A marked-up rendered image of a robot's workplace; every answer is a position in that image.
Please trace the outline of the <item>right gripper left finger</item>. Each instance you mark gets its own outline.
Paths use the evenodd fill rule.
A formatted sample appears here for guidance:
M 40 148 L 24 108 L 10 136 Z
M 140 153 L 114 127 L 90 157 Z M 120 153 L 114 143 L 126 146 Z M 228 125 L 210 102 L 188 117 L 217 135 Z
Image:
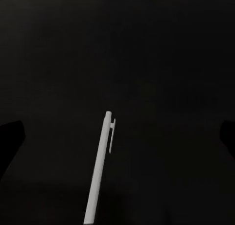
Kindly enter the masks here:
M 0 126 L 0 179 L 25 140 L 21 120 Z

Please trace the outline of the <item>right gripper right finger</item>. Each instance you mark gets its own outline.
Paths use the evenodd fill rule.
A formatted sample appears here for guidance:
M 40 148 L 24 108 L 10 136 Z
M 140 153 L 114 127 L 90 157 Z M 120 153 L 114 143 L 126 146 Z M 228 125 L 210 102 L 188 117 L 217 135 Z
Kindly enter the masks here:
M 235 122 L 224 120 L 220 129 L 219 137 L 235 159 Z

